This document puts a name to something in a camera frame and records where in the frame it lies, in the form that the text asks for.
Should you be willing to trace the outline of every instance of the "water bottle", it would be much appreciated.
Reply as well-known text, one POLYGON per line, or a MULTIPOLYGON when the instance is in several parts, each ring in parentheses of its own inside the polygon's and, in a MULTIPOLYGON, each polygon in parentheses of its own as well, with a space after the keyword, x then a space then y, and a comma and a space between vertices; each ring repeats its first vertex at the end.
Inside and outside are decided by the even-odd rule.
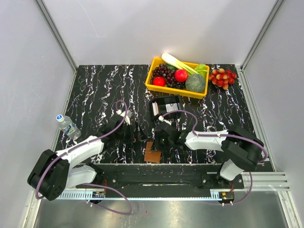
POLYGON ((70 117, 58 115, 57 126, 62 130, 71 140, 76 140, 81 136, 81 131, 76 127, 76 124, 72 122, 70 117))

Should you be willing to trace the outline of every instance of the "yellow basket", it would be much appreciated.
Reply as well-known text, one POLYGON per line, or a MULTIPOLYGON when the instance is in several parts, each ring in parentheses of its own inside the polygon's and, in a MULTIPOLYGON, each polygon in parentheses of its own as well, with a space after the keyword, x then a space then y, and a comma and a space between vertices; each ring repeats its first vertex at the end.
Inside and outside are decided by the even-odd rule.
MULTIPOLYGON (((161 58, 154 58, 147 76, 147 80, 146 80, 146 87, 148 87, 149 90, 152 91, 157 91, 157 92, 163 92, 163 93, 168 93, 168 94, 179 94, 181 96, 188 96, 188 97, 193 97, 193 98, 197 98, 197 99, 202 99, 204 96, 206 96, 207 94, 207 88, 208 88, 208 78, 209 78, 209 66, 205 65, 205 68, 207 70, 206 72, 206 87, 205 87, 205 91, 203 91, 203 93, 195 93, 195 92, 191 92, 185 89, 173 89, 173 88, 168 88, 167 86, 163 87, 163 86, 158 86, 158 85, 150 85, 150 79, 152 76, 152 71, 159 66, 159 64, 165 63, 161 58)), ((196 68, 199 64, 197 63, 187 63, 187 62, 183 62, 184 64, 190 66, 191 68, 196 68)))

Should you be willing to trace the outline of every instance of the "black box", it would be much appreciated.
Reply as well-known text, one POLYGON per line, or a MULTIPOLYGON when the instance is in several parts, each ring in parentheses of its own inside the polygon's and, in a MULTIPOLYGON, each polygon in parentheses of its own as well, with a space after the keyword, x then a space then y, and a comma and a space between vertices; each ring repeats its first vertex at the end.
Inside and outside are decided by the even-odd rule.
MULTIPOLYGON (((150 115, 152 120, 158 120, 158 117, 160 115, 164 115, 167 112, 170 112, 170 109, 175 109, 182 110, 182 105, 181 105, 181 97, 179 95, 174 95, 174 96, 163 96, 163 97, 157 97, 149 102, 149 107, 150 107, 150 115), (156 102, 159 113, 154 115, 153 111, 153 103, 156 102)), ((181 112, 178 113, 172 113, 167 116, 165 116, 165 119, 179 119, 181 117, 181 112)))

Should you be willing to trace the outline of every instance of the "green vegetable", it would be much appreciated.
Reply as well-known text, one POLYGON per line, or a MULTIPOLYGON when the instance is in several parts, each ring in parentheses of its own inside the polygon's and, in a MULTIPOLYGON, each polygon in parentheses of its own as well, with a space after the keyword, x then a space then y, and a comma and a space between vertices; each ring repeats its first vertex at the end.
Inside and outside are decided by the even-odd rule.
POLYGON ((207 70, 205 66, 205 64, 199 64, 194 70, 196 70, 200 75, 202 75, 206 79, 207 70))
POLYGON ((166 67, 169 68, 170 70, 176 70, 177 68, 174 66, 171 66, 170 64, 166 64, 166 67))
POLYGON ((175 66, 178 69, 186 70, 188 72, 188 75, 198 74, 198 72, 193 70, 190 66, 187 66, 186 64, 180 62, 177 58, 173 57, 168 53, 163 53, 161 55, 161 58, 163 59, 163 61, 165 61, 171 66, 175 66))
POLYGON ((206 87, 206 81, 200 74, 190 75, 186 80, 186 89, 192 92, 201 93, 206 87))

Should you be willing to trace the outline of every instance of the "bottle cap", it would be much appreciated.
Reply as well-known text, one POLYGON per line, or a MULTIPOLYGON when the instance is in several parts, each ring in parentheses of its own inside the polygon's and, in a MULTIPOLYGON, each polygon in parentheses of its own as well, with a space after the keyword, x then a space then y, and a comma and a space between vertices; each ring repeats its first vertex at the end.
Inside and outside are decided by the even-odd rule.
POLYGON ((58 122, 62 122, 63 120, 64 120, 65 118, 63 117, 63 115, 58 115, 58 116, 56 116, 56 120, 58 121, 58 122))

